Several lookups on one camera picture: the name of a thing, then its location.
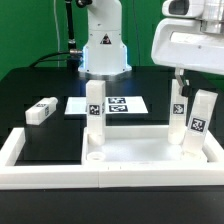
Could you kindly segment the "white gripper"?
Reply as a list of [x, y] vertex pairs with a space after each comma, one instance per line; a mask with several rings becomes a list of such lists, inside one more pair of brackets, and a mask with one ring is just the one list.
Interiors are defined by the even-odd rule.
[[189, 96], [184, 70], [224, 75], [224, 0], [165, 0], [151, 57], [174, 67], [179, 93]]

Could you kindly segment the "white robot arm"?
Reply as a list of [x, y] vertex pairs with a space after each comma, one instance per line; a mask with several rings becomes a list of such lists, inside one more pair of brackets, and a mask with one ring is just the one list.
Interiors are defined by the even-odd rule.
[[[76, 0], [76, 4], [88, 10], [88, 42], [79, 71], [100, 79], [129, 71], [119, 0]], [[162, 14], [151, 58], [175, 69], [183, 94], [186, 70], [224, 75], [224, 0], [165, 0]]]

